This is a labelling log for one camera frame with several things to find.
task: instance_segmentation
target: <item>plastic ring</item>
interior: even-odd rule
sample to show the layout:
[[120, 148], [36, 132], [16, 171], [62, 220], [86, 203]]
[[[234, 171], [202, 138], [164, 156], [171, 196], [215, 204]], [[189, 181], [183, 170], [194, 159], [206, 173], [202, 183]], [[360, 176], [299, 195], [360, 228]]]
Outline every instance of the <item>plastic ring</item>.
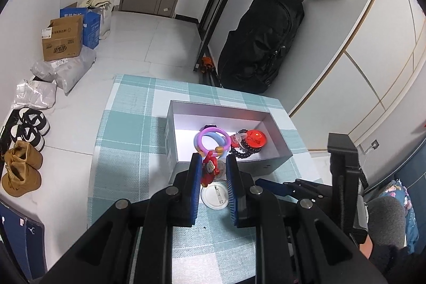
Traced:
[[[197, 145], [197, 143], [198, 143], [198, 136], [199, 136], [199, 133], [194, 136], [194, 147], [197, 150], [197, 152], [200, 152], [201, 150], [200, 150], [200, 148]], [[219, 146], [222, 146], [224, 148], [224, 146], [225, 146], [225, 138], [223, 138], [222, 136], [220, 136], [218, 133], [213, 133], [213, 132], [206, 133], [205, 136], [211, 137], [213, 140], [215, 140], [217, 142], [217, 144]], [[227, 155], [228, 155], [228, 151], [225, 150], [225, 148], [224, 148], [223, 153], [221, 154], [221, 156], [219, 157], [219, 159], [225, 159]]]
[[203, 146], [201, 139], [207, 133], [219, 133], [219, 134], [222, 134], [223, 136], [225, 136], [225, 144], [223, 146], [223, 150], [224, 151], [229, 150], [229, 148], [231, 147], [231, 138], [227, 134], [227, 132], [225, 132], [224, 130], [222, 130], [218, 127], [208, 127], [206, 129], [201, 130], [201, 132], [199, 132], [198, 137], [197, 137], [197, 147], [199, 149], [201, 149], [204, 152], [205, 155], [207, 155], [207, 153], [209, 151]]

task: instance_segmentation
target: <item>teal checkered tablecloth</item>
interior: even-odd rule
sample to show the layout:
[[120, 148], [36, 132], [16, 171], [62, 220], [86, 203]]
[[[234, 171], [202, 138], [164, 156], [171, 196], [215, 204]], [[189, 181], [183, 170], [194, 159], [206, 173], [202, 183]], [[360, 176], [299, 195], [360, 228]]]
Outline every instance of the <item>teal checkered tablecloth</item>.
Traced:
[[[276, 182], [296, 178], [320, 181], [310, 154], [277, 99], [192, 83], [118, 75], [96, 139], [89, 184], [89, 225], [118, 199], [148, 199], [169, 185], [165, 128], [171, 100], [270, 112], [293, 156], [263, 178]], [[254, 240], [255, 229], [235, 228], [228, 208], [216, 211], [200, 200], [195, 226], [173, 231], [173, 283], [236, 283], [253, 276]]]

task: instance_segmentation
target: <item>brown boot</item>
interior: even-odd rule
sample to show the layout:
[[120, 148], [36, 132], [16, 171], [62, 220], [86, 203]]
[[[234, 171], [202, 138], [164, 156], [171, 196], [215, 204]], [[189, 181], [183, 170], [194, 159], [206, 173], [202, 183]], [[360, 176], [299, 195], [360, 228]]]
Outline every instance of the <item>brown boot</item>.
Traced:
[[18, 140], [14, 148], [9, 149], [4, 154], [4, 161], [6, 165], [12, 162], [27, 163], [38, 170], [43, 163], [43, 156], [29, 142]]
[[40, 173], [27, 163], [12, 162], [6, 169], [7, 173], [2, 177], [1, 184], [10, 196], [20, 197], [40, 188]]

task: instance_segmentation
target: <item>sneaker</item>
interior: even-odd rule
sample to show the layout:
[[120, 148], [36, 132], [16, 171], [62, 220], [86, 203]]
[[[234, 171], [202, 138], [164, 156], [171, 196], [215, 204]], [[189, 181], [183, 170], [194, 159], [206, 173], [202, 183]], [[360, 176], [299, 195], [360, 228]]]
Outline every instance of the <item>sneaker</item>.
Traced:
[[35, 127], [41, 136], [46, 135], [50, 130], [50, 124], [44, 113], [33, 108], [21, 108], [19, 110], [19, 120], [22, 124], [30, 124]]
[[11, 165], [12, 162], [27, 163], [38, 170], [43, 163], [43, 156], [29, 142], [18, 140], [14, 148], [4, 154], [4, 161], [6, 165]]
[[6, 170], [7, 173], [2, 177], [1, 184], [10, 196], [20, 197], [41, 186], [40, 173], [27, 163], [12, 162], [6, 166]]
[[10, 130], [10, 137], [13, 144], [18, 140], [29, 142], [39, 152], [44, 147], [44, 138], [38, 130], [29, 124], [17, 124]]

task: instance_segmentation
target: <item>hand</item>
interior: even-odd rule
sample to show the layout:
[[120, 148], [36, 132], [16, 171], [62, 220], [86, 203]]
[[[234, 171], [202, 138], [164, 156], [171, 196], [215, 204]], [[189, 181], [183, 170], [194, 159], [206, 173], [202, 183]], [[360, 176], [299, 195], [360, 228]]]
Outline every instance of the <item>hand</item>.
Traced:
[[370, 258], [371, 252], [373, 251], [373, 242], [369, 235], [367, 235], [365, 243], [359, 245], [359, 250], [367, 259]]

